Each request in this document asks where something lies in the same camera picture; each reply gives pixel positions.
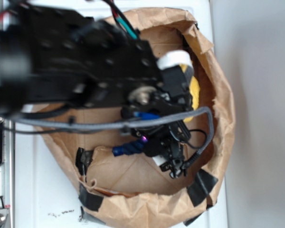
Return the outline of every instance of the brown paper bag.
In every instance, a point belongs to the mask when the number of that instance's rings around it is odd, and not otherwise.
[[[214,116],[212,143],[189,169],[187,177],[173,180],[144,154],[114,157],[113,146],[133,140],[132,137],[121,137],[118,131],[92,135],[55,133],[43,137],[77,189],[85,211],[106,225],[167,228],[182,221],[189,224],[190,219],[217,202],[234,141],[233,94],[211,50],[213,44],[200,33],[189,12],[144,8],[130,10],[125,15],[133,27],[142,32],[141,38],[149,40],[156,56],[176,49],[190,53],[201,87],[199,105],[210,107]],[[43,111],[54,107],[49,105]],[[71,110],[55,120],[65,121],[69,115],[75,116],[79,123],[113,122],[121,118],[120,108],[106,108]],[[187,126],[207,129],[206,115],[195,117]],[[193,140],[201,141],[194,136]],[[94,150],[86,181],[75,166],[78,147]],[[184,150],[186,157],[194,153],[191,148]],[[102,193],[106,191],[113,191],[112,196],[104,196]]]

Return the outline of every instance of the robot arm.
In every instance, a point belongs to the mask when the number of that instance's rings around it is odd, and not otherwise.
[[[126,32],[124,20],[125,30],[73,10],[22,4],[13,12],[17,24],[0,31],[0,116],[75,133],[120,128],[145,139],[141,151],[147,156],[165,158],[161,169],[170,170],[172,178],[186,175],[213,136],[211,111],[192,108],[188,53],[176,51],[157,59],[138,31]],[[65,105],[47,114],[20,112],[24,104],[39,103]],[[36,120],[68,108],[116,106],[122,107],[123,120],[111,125]],[[190,131],[182,120],[202,113],[208,114],[210,132],[204,132],[205,143],[194,158],[185,161],[183,144]]]

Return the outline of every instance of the black tape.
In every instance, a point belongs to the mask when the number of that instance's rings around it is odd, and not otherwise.
[[[201,215],[202,215],[202,214],[200,214],[200,215],[198,215],[198,216],[196,216],[196,217],[194,217],[194,218],[190,218],[190,219],[184,221],[184,225],[185,225],[185,226],[189,226],[192,222],[194,222],[195,220],[197,220],[197,219],[199,218],[199,216],[201,216]]]
[[[194,182],[187,187],[193,206],[196,207],[204,201],[217,182],[218,179],[216,177],[200,169],[194,178]]]
[[[84,213],[83,219],[94,222],[94,223],[98,223],[101,225],[105,225],[105,222],[103,222],[102,220],[100,220],[100,219],[96,218],[95,216],[90,215],[88,213]]]
[[[85,166],[80,161],[80,159],[81,159],[81,156],[82,156],[84,151],[85,151],[84,148],[80,148],[80,147],[78,148],[77,154],[76,154],[76,161],[75,161],[75,165],[78,168],[80,175],[82,175],[82,176],[85,175]]]
[[[209,208],[212,208],[212,207],[213,207],[212,205],[207,205],[207,210],[208,210]],[[192,222],[194,222],[195,220],[197,220],[201,215],[202,215],[202,213],[201,213],[200,215],[198,215],[198,216],[195,216],[194,218],[190,218],[190,219],[184,221],[184,222],[183,222],[184,225],[185,225],[185,226],[189,226]]]
[[[82,205],[89,210],[98,211],[104,198],[102,196],[89,193],[82,184],[79,186],[79,192],[79,200]]]

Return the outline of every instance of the gray cable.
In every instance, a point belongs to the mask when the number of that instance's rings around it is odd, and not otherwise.
[[[211,113],[208,107],[201,107],[195,111],[183,112],[161,117],[154,120],[139,120],[139,121],[122,121],[116,123],[65,123],[65,122],[53,122],[43,120],[31,120],[31,119],[16,119],[13,120],[17,123],[28,124],[40,127],[53,127],[64,129],[77,129],[77,130],[110,130],[110,129],[123,129],[123,128],[141,128],[151,127],[155,125],[168,124],[174,121],[183,120],[187,117],[198,116],[203,113]]]

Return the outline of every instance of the red wire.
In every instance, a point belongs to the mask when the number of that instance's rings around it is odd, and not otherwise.
[[[7,13],[7,11],[3,11],[0,13],[0,21],[3,21],[4,15]]]
[[[118,15],[117,15],[117,13],[115,12],[115,10],[111,8],[111,11],[112,11],[112,13],[113,13],[113,16],[114,16],[115,18],[117,18]]]

